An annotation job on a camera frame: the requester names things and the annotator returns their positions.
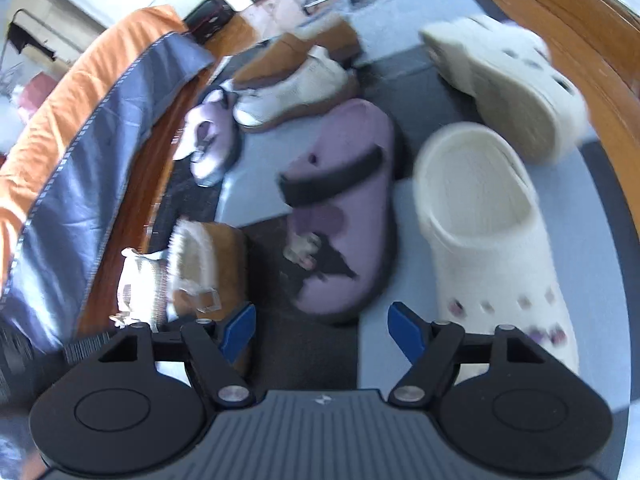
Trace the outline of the white clog with purple charms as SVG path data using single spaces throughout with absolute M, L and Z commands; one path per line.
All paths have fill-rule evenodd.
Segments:
M 414 161 L 413 196 L 440 318 L 472 334 L 513 325 L 578 372 L 538 194 L 510 144 L 475 122 L 437 130 Z

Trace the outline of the brown fur-lined slipper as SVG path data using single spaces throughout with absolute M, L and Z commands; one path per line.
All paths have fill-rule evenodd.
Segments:
M 349 21 L 342 14 L 329 12 L 274 40 L 234 73 L 233 88 L 260 89 L 285 80 L 303 65 L 313 47 L 325 48 L 329 57 L 340 64 L 361 52 L 359 37 Z
M 176 315 L 230 318 L 246 300 L 244 234 L 228 224 L 178 220 L 168 245 L 167 278 Z

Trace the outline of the small lilac shoe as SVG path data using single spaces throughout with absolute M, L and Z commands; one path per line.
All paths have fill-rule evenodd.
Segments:
M 174 159 L 186 159 L 195 183 L 210 188 L 220 182 L 238 160 L 239 126 L 233 116 L 236 94 L 213 88 L 184 118 Z

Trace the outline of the orange and grey bedding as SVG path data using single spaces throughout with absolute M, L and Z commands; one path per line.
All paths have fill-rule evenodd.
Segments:
M 172 144 L 213 55 L 169 6 L 132 12 L 90 44 L 1 168 L 1 407 L 29 408 L 36 369 L 115 307 L 118 254 L 151 222 Z

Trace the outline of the white knit sneaker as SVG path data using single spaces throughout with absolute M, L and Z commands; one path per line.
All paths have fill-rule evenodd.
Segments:
M 293 75 L 271 87 L 243 91 L 233 116 L 245 132 L 264 132 L 292 119 L 326 114 L 356 96 L 359 82 L 324 47 L 314 46 Z

